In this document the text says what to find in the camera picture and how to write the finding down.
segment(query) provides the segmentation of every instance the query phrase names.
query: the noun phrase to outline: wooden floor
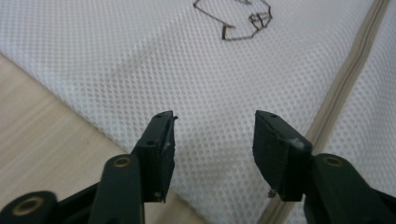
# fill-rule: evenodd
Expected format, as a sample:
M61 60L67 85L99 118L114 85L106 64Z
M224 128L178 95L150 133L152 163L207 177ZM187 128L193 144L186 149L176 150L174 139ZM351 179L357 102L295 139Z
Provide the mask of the wooden floor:
M0 208L35 190L58 200L97 182L124 153L48 90L0 55ZM145 205L146 223L204 223L174 192Z

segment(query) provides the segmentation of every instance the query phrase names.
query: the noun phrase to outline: wood grain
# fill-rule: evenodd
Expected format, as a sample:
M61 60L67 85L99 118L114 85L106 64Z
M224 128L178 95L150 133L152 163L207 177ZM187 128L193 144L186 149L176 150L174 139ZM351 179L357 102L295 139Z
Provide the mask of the wood grain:
M0 55L0 207L35 190L58 200L100 179L124 151ZM147 223L204 223L173 192L146 203Z

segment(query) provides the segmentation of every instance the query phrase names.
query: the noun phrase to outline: white mesh fabric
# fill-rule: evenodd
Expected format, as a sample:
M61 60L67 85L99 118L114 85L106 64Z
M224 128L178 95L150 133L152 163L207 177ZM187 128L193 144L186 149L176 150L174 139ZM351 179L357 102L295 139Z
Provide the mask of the white mesh fabric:
M254 223L268 202L255 110L305 133L372 1L268 4L266 29L226 42L191 1L1 1L0 50L128 151L174 110L172 188L208 222Z
M349 160L375 189L396 196L396 2L390 1L361 74L324 152ZM286 223L306 223L298 203Z

